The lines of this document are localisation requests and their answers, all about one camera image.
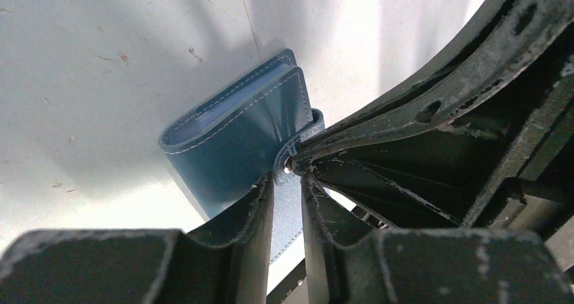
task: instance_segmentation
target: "blue leather wallet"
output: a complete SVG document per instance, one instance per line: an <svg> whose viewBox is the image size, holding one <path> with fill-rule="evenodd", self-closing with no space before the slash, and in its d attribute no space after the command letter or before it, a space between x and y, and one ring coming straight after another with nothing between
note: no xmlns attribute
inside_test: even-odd
<svg viewBox="0 0 574 304"><path fill-rule="evenodd" d="M285 50L178 118L159 143L209 218L273 171L273 262L303 228L299 177L285 173L284 163L324 128L303 71Z"/></svg>

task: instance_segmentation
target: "hole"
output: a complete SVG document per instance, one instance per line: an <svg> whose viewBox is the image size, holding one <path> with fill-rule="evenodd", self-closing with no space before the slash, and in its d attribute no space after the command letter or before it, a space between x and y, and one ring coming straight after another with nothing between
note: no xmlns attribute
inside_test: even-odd
<svg viewBox="0 0 574 304"><path fill-rule="evenodd" d="M433 116L441 107L440 101L434 101L433 103L427 105L423 110L421 110L414 118L418 123L430 123Z"/></svg>
<svg viewBox="0 0 574 304"><path fill-rule="evenodd" d="M481 92L481 94L490 92L491 89L493 89L494 87L497 87L498 85L500 85L500 83L502 83L502 80L497 79L496 81L494 81L494 83L492 83L492 85L485 88L484 91Z"/></svg>
<svg viewBox="0 0 574 304"><path fill-rule="evenodd" d="M472 99L466 101L464 104L462 104L462 106L459 109L461 110L468 109L471 105L474 104L474 101L476 101L478 98L479 98L478 96L475 96Z"/></svg>
<svg viewBox="0 0 574 304"><path fill-rule="evenodd" d="M283 163L283 172L285 172L285 174L290 174L293 172L293 167L291 166L291 157L285 159L285 163Z"/></svg>
<svg viewBox="0 0 574 304"><path fill-rule="evenodd" d="M524 31L524 29L530 24L532 18L534 18L534 12L536 12L536 4L530 5L526 12L518 19L518 23L514 27L514 36L517 36Z"/></svg>

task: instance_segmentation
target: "dirt mark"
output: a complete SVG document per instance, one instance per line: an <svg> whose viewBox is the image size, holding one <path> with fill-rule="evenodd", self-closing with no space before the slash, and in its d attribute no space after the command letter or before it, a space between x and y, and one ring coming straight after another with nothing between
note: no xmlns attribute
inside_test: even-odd
<svg viewBox="0 0 574 304"><path fill-rule="evenodd" d="M122 58L124 64L127 64L127 62L129 61L129 58L123 52L120 52L120 58Z"/></svg>
<svg viewBox="0 0 574 304"><path fill-rule="evenodd" d="M200 56L197 56L193 47L189 48L188 51L197 59L198 62L203 62L203 59Z"/></svg>

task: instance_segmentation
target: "wallet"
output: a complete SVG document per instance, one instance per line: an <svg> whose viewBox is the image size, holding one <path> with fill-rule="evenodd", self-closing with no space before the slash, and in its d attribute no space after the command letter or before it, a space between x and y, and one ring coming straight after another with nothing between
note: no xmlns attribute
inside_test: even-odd
<svg viewBox="0 0 574 304"><path fill-rule="evenodd" d="M303 231L300 178L285 170L286 161L324 129L323 114L311 108L303 71L287 49L186 112L162 132L159 144L208 218L273 172L274 262Z"/></svg>

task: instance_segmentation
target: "white surface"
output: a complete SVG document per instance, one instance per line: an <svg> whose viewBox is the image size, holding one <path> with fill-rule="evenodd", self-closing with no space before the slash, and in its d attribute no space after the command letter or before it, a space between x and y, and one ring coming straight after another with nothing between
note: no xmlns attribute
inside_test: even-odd
<svg viewBox="0 0 574 304"><path fill-rule="evenodd" d="M0 251L40 227L200 225L157 146L173 119L289 47L330 125L481 2L0 0ZM277 260L270 280L298 262Z"/></svg>

